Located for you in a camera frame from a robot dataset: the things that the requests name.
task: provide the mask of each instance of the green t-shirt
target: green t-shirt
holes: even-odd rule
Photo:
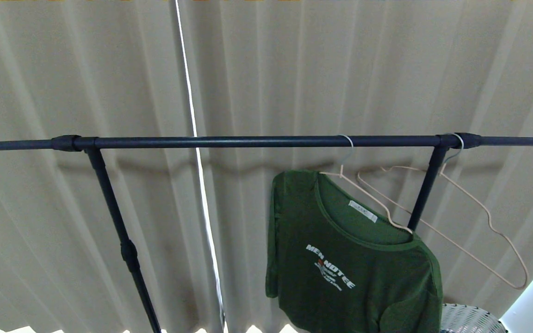
[[[317,171],[273,180],[266,295],[313,333],[437,333],[440,267],[397,229]]]

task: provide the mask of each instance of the white basket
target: white basket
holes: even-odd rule
[[[440,333],[507,333],[490,312],[477,306],[444,303]]]

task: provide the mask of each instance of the corrugated metal sheet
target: corrugated metal sheet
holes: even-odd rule
[[[533,3],[179,4],[199,135],[533,135]],[[177,27],[172,1],[0,3],[0,140],[192,135]],[[264,296],[272,177],[335,169],[344,152],[202,150],[230,332],[287,324]],[[103,153],[161,327],[219,331],[194,150]],[[359,148],[349,166],[424,166],[430,153]],[[533,148],[467,150],[447,172],[493,211],[533,276]],[[409,207],[422,179],[369,176]],[[0,152],[0,328],[150,330],[100,194],[84,154]],[[445,182],[423,218],[521,281],[482,211]],[[446,301],[502,314],[519,295],[418,233]]]

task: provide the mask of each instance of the wire hanger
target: wire hanger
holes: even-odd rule
[[[374,200],[375,202],[377,202],[380,206],[382,206],[386,212],[386,215],[388,217],[388,222],[390,222],[391,225],[393,225],[394,227],[398,228],[398,229],[402,229],[402,230],[406,230],[408,231],[410,234],[412,234],[412,230],[410,230],[409,228],[405,227],[405,226],[401,226],[399,224],[396,224],[394,223],[394,221],[392,221],[392,218],[390,216],[390,210],[388,209],[388,207],[385,206],[385,204],[383,204],[381,201],[379,201],[376,197],[374,197],[372,194],[370,194],[369,192],[367,192],[364,188],[362,188],[361,186],[359,186],[358,184],[354,183],[352,180],[350,180],[347,176],[345,176],[345,174],[343,173],[343,168],[344,168],[344,164],[345,164],[345,161],[350,158],[352,155],[353,155],[353,150],[355,149],[355,146],[353,145],[353,140],[351,140],[351,138],[349,138],[347,135],[341,135],[341,136],[344,136],[347,138],[347,140],[349,140],[349,142],[351,142],[351,151],[349,152],[349,154],[347,154],[345,157],[342,158],[342,160],[340,161],[340,164],[341,164],[341,171],[340,173],[325,173],[323,171],[320,171],[320,173],[324,174],[324,175],[331,175],[331,176],[336,176],[336,177],[339,177],[341,179],[344,179],[346,180],[347,182],[349,182],[349,184],[353,185],[354,187],[356,187],[359,191],[363,192],[364,194],[366,194],[368,197],[372,198],[372,200]]]
[[[489,211],[489,209],[487,209],[487,207],[481,203],[478,199],[476,199],[472,194],[470,194],[470,192],[468,192],[467,190],[465,190],[463,187],[461,187],[458,183],[456,183],[453,179],[451,179],[450,177],[448,177],[445,173],[444,173],[444,170],[446,169],[446,165],[447,165],[447,162],[448,160],[458,156],[459,154],[461,154],[462,150],[464,150],[464,140],[462,139],[461,136],[455,134],[455,133],[448,133],[448,134],[451,134],[451,135],[455,135],[458,137],[459,141],[461,142],[461,146],[460,146],[460,149],[459,151],[456,153],[456,154],[453,154],[451,155],[450,157],[446,158],[446,160],[444,160],[444,164],[443,166],[441,167],[440,169],[440,173],[439,175],[444,177],[448,182],[450,182],[452,185],[454,185],[457,189],[461,190],[464,194],[466,194],[467,196],[469,196],[472,200],[474,200],[474,202],[476,202],[480,207],[482,207],[482,209],[484,210],[484,212],[486,213],[487,215],[487,219],[488,219],[488,223],[489,223],[489,228],[495,232],[495,234],[498,234],[499,236],[503,237],[507,243],[509,243],[509,245],[511,246],[511,248],[513,249],[513,251],[515,252],[515,255],[516,257],[518,257],[518,260],[520,260],[520,263],[522,265],[522,268],[524,268],[524,283],[521,285],[521,286],[516,286],[515,284],[511,283],[510,281],[508,281],[506,278],[504,278],[503,276],[501,276],[501,274],[497,273],[495,270],[493,270],[493,268],[490,268],[487,264],[483,263],[482,261],[480,261],[480,259],[478,259],[477,257],[475,257],[472,253],[470,253],[469,251],[467,251],[466,249],[464,249],[463,247],[461,247],[459,244],[457,244],[456,242],[454,242],[453,240],[451,240],[448,236],[444,235],[442,232],[440,232],[439,230],[435,229],[435,227],[433,227],[431,224],[423,221],[423,219],[421,219],[421,222],[423,222],[425,225],[427,225],[429,228],[431,228],[431,230],[437,232],[440,236],[442,236],[443,238],[445,238],[447,241],[449,241],[451,244],[454,244],[457,248],[459,248],[461,251],[463,251],[464,253],[466,253],[470,258],[474,259],[475,261],[477,261],[478,263],[480,263],[482,266],[484,266],[487,270],[489,270],[490,272],[492,272],[493,274],[495,274],[495,276],[497,276],[497,278],[501,279],[503,282],[505,282],[506,284],[508,284],[510,287],[514,288],[514,289],[518,289],[518,290],[521,290],[521,289],[524,289],[526,286],[527,286],[527,280],[528,280],[528,272],[527,272],[527,267],[524,263],[524,260],[522,259],[522,257],[520,256],[520,253],[518,252],[518,250],[515,248],[514,246],[514,243],[510,240],[509,237],[505,236],[502,232],[500,232],[499,230],[495,229],[495,227],[493,226],[493,222],[492,222],[492,218],[491,218],[491,213]],[[427,172],[426,170],[423,170],[423,169],[417,169],[417,168],[412,168],[410,166],[400,166],[400,165],[395,165],[395,166],[391,166],[389,169],[385,169],[383,167],[380,167],[383,172],[389,172],[391,171],[392,169],[408,169],[408,170],[414,170],[414,171],[423,171],[423,172]],[[398,204],[397,202],[394,202],[394,200],[388,198],[387,196],[385,196],[382,192],[378,191],[376,188],[374,188],[372,185],[370,185],[368,182],[364,181],[361,177],[361,171],[358,171],[357,172],[357,179],[359,179],[359,181],[365,185],[367,185],[368,187],[370,187],[372,190],[374,190],[375,192],[377,192],[379,195],[383,196],[383,198],[385,198],[386,200],[388,200],[389,202],[395,204],[397,207],[400,207],[402,210],[406,211],[407,213],[409,214],[412,214],[412,211],[404,208],[403,206],[400,206],[400,204]]]

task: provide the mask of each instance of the shirt sleeve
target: shirt sleeve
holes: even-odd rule
[[[422,291],[415,297],[390,305],[379,320],[379,331],[429,333],[440,331],[442,300]]]
[[[267,297],[277,297],[279,295],[279,263],[277,260],[277,215],[279,214],[279,196],[277,195],[278,190],[278,179],[277,176],[273,179],[273,186],[271,188],[271,208],[269,212],[269,222],[268,222],[268,251],[267,251],[267,266],[266,266],[266,296]]]

